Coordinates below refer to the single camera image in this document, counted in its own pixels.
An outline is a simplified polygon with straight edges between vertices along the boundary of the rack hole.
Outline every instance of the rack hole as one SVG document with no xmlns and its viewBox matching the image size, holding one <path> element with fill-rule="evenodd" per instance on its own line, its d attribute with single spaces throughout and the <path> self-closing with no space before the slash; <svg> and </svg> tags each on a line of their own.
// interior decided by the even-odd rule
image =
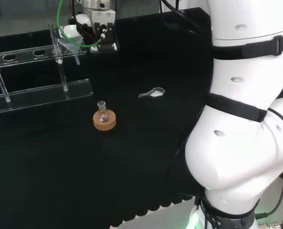
<svg viewBox="0 0 283 229">
<path fill-rule="evenodd" d="M 215 130 L 214 134 L 218 137 L 225 137 L 225 134 L 220 130 Z"/>
<path fill-rule="evenodd" d="M 243 83 L 244 79 L 241 77 L 233 77 L 231 78 L 231 81 L 233 81 L 234 83 Z"/>
<path fill-rule="evenodd" d="M 46 50 L 45 49 L 41 49 L 41 50 L 36 50 L 33 52 L 34 56 L 44 56 L 46 54 Z"/>
<path fill-rule="evenodd" d="M 13 60 L 15 60 L 16 58 L 17 58 L 17 55 L 15 55 L 15 54 L 9 54 L 9 55 L 3 56 L 3 59 L 4 59 L 5 61 L 13 61 Z"/>
</svg>

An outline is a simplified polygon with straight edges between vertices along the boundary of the black strap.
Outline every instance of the black strap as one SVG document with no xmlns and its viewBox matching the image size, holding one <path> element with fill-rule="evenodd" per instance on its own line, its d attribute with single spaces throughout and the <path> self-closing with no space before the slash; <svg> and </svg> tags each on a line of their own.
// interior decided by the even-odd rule
<svg viewBox="0 0 283 229">
<path fill-rule="evenodd" d="M 258 109 L 255 106 L 247 105 L 222 95 L 211 93 L 208 95 L 206 105 L 216 110 L 258 123 L 264 120 L 267 113 L 267 111 Z"/>
<path fill-rule="evenodd" d="M 204 207 L 206 209 L 206 211 L 212 215 L 215 216 L 219 216 L 221 218 L 227 218 L 227 219 L 242 219 L 244 217 L 249 216 L 250 214 L 254 213 L 256 207 L 259 204 L 260 199 L 257 201 L 256 205 L 249 211 L 246 212 L 244 214 L 240 214 L 240 215 L 233 215 L 233 214 L 228 214 L 226 212 L 220 211 L 218 209 L 216 209 L 215 207 L 213 207 L 209 202 L 207 201 L 202 201 L 201 202 L 201 207 Z"/>
<path fill-rule="evenodd" d="M 204 215 L 207 216 L 207 221 L 212 225 L 213 229 L 249 229 L 255 221 L 255 208 L 246 213 L 246 216 L 243 218 L 235 219 L 235 217 L 233 217 L 233 219 L 230 219 L 210 214 L 202 204 L 200 206 Z"/>
<path fill-rule="evenodd" d="M 213 58 L 219 60 L 243 60 L 262 56 L 279 56 L 283 53 L 283 36 L 271 41 L 257 42 L 240 46 L 213 46 Z"/>
</svg>

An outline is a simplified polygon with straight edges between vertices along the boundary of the green light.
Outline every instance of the green light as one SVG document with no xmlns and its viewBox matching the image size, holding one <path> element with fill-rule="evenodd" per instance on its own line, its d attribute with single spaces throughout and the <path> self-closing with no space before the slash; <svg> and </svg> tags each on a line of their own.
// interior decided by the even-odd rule
<svg viewBox="0 0 283 229">
<path fill-rule="evenodd" d="M 195 229 L 197 223 L 199 222 L 199 216 L 197 213 L 194 213 L 191 217 L 190 217 L 190 221 L 186 227 L 186 229 Z"/>
</svg>

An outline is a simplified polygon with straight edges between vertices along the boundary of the green cable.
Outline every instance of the green cable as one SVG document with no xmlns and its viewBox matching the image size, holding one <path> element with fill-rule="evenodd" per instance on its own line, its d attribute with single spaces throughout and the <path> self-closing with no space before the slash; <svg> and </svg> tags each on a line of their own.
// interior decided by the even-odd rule
<svg viewBox="0 0 283 229">
<path fill-rule="evenodd" d="M 93 46 L 96 46 L 98 43 L 101 42 L 101 39 L 99 39 L 96 43 L 94 44 L 90 44 L 90 45 L 85 45 L 85 44 L 79 44 L 77 42 L 75 42 L 74 40 L 70 39 L 69 37 L 66 36 L 66 34 L 64 33 L 62 27 L 61 27 L 61 23 L 60 23 L 60 15 L 61 15 L 61 8 L 62 8 L 62 5 L 63 5 L 63 2 L 64 0 L 61 0 L 60 1 L 60 5 L 59 5 L 59 8 L 57 9 L 57 18 L 56 18 L 56 21 L 57 21 L 57 26 L 59 27 L 59 30 L 61 31 L 62 35 L 64 36 L 64 38 L 66 38 L 69 42 L 71 42 L 72 44 L 75 44 L 77 46 L 80 46 L 80 47 L 83 47 L 83 48 L 90 48 L 90 47 L 93 47 Z"/>
</svg>

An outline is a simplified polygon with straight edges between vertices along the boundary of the black table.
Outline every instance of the black table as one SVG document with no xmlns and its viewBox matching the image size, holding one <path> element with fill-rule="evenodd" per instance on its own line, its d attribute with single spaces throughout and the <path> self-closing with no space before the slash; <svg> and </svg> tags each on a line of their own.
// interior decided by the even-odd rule
<svg viewBox="0 0 283 229">
<path fill-rule="evenodd" d="M 208 15 L 187 14 L 210 37 Z M 0 114 L 0 229 L 107 229 L 197 192 L 182 142 L 210 87 L 209 49 L 159 15 L 120 20 L 116 29 L 120 52 L 85 55 L 80 67 L 64 61 L 67 81 L 89 78 L 93 96 Z M 0 52 L 49 44 L 49 31 L 2 37 Z M 9 91 L 60 82 L 54 61 L 2 75 Z M 166 94 L 138 99 L 153 87 Z M 92 122 L 99 100 L 117 115 L 107 133 Z"/>
</svg>

